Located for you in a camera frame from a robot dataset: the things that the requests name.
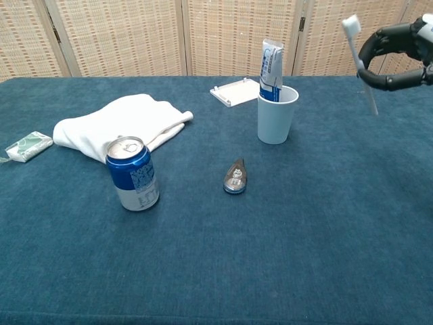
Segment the blue white soda can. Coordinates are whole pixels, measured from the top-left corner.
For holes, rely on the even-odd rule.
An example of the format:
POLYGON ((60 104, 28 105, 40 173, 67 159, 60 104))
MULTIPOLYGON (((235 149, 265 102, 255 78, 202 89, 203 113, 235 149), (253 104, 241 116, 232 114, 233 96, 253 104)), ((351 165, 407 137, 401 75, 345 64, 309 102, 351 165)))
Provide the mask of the blue white soda can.
POLYGON ((124 136, 108 145, 106 165, 122 206, 143 211, 160 196, 150 150, 141 139, 124 136))

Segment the blue white toothpaste tube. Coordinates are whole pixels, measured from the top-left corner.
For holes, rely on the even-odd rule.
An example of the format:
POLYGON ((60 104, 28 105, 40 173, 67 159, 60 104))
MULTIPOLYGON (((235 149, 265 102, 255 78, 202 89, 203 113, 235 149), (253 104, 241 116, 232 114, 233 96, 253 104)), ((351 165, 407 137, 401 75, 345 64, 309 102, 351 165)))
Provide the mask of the blue white toothpaste tube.
POLYGON ((282 90, 282 66, 284 44, 270 39, 263 40, 262 64, 260 70, 260 96, 271 102, 278 102, 282 90))

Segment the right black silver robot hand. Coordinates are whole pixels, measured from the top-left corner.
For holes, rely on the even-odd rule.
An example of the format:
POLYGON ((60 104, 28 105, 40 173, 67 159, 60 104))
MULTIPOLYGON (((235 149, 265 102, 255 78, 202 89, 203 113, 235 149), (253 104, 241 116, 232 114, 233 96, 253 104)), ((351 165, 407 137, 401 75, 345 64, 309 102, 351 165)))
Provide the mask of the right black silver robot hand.
POLYGON ((413 23, 383 27, 362 46, 359 58, 363 67, 357 75, 367 85, 382 91, 396 91, 420 85, 433 85, 433 14, 424 14, 413 23), (423 67, 401 74, 379 75, 368 70, 377 56, 404 53, 423 67))

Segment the teal tablecloth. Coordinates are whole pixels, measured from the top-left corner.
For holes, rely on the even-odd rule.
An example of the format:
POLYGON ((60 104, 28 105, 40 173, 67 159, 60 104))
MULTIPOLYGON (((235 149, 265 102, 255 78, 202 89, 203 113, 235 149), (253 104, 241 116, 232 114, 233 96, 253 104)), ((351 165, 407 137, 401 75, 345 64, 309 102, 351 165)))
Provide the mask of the teal tablecloth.
POLYGON ((433 325, 433 86, 288 77, 288 140, 262 143, 228 77, 0 83, 0 154, 146 93, 191 111, 153 154, 160 199, 125 210, 106 167, 52 146, 0 164, 0 324, 433 325), (243 158, 246 189, 223 189, 243 158))

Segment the white plastic cup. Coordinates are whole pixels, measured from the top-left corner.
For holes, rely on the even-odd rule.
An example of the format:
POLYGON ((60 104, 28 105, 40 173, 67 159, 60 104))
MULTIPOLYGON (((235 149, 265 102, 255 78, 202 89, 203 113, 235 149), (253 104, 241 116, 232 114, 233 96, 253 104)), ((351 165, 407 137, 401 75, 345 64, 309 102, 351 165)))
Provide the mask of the white plastic cup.
POLYGON ((258 95, 257 135, 266 144, 277 145, 287 140, 299 93, 284 85, 279 98, 279 102, 272 102, 258 95))

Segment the white folded towel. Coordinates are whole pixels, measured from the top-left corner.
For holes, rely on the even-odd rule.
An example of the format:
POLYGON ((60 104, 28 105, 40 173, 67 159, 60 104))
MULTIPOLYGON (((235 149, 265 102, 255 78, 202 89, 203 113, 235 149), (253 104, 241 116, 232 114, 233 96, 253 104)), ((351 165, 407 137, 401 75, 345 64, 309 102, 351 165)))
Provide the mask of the white folded towel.
POLYGON ((61 120, 53 129, 53 142, 105 163, 108 144, 115 139, 135 136, 153 151, 192 119, 192 112, 181 112, 167 101, 144 93, 127 95, 91 114, 61 120))

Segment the white toothbrush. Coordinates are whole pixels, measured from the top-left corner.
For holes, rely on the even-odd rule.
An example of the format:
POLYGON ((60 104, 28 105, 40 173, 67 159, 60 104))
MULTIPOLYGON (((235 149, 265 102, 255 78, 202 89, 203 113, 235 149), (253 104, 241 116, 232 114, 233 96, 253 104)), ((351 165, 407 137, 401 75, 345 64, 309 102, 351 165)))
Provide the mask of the white toothbrush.
MULTIPOLYGON (((350 50, 351 50, 351 54, 352 54, 352 58, 354 60, 355 66, 357 71, 359 71, 360 69, 364 68, 364 64, 362 62, 362 60, 359 58, 359 55, 355 49, 355 43, 354 43, 354 38, 355 36, 361 32, 361 24, 359 22, 359 19, 357 17, 356 14, 353 14, 352 16, 350 16, 347 19, 343 19, 342 21, 342 28, 344 30, 344 33, 346 35, 350 50)), ((373 91, 372 88, 366 83, 363 82, 363 88, 365 91, 365 94, 367 96, 367 101, 369 103, 369 106, 371 108, 371 112, 373 115, 378 115, 378 109, 373 97, 373 91)))

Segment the green white tissue pack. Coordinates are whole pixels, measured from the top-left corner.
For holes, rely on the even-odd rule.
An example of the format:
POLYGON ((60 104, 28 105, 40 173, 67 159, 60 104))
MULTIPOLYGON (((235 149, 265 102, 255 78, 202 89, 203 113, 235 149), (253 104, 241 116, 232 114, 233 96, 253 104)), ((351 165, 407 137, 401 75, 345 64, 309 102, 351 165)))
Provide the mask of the green white tissue pack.
POLYGON ((7 157, 0 157, 0 163, 6 163, 11 160, 26 163, 44 150, 53 145, 53 139, 38 131, 33 131, 6 147, 7 157))

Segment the woven bamboo folding screen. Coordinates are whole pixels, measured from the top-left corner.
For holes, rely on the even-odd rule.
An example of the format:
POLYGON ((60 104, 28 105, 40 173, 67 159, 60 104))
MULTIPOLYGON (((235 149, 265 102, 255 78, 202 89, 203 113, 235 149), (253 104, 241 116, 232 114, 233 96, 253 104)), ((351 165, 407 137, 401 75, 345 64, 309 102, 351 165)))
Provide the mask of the woven bamboo folding screen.
POLYGON ((0 0, 0 82, 13 77, 256 76, 264 39, 283 73, 353 75, 377 29, 433 13, 433 0, 0 0))

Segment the white square plastic lid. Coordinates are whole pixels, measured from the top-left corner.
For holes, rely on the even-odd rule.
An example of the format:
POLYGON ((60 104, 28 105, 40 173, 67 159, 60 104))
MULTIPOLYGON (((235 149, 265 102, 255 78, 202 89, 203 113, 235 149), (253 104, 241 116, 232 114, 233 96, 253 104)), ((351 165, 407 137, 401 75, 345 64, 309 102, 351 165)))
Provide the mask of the white square plastic lid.
POLYGON ((231 108, 251 100, 255 100, 259 95, 260 84, 249 78, 221 86, 214 86, 210 90, 218 101, 226 107, 231 108))

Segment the grey correction tape dispenser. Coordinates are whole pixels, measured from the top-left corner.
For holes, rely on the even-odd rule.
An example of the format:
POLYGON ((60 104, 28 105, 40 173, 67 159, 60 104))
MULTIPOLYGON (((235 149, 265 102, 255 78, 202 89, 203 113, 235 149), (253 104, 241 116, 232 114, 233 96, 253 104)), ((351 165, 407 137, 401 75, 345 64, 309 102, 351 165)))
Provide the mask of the grey correction tape dispenser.
POLYGON ((228 169, 223 180, 223 189, 228 194, 241 194, 246 189, 247 179, 244 159, 239 158, 228 169))

